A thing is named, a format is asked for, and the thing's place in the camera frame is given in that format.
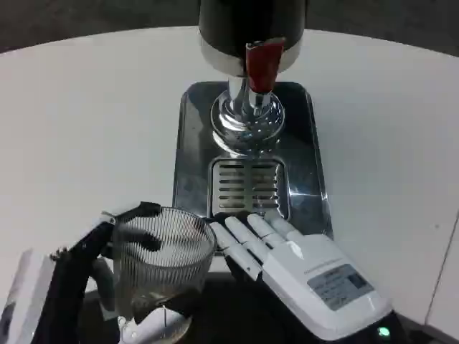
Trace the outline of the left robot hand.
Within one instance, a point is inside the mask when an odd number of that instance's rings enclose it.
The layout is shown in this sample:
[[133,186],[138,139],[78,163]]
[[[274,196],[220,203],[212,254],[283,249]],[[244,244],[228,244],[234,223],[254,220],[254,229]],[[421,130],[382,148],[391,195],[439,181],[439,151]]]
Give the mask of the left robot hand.
[[176,341],[188,329],[215,236],[192,213],[141,201],[105,212],[72,247],[25,251],[1,315],[3,343],[77,343],[89,279],[118,313],[119,343]]

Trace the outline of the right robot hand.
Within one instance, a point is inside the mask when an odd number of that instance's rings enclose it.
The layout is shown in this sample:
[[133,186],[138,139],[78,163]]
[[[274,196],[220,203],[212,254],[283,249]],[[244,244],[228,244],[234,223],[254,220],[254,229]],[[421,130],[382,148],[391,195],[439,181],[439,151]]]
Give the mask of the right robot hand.
[[232,275],[248,283],[292,342],[408,343],[388,298],[325,234],[276,211],[209,220]]

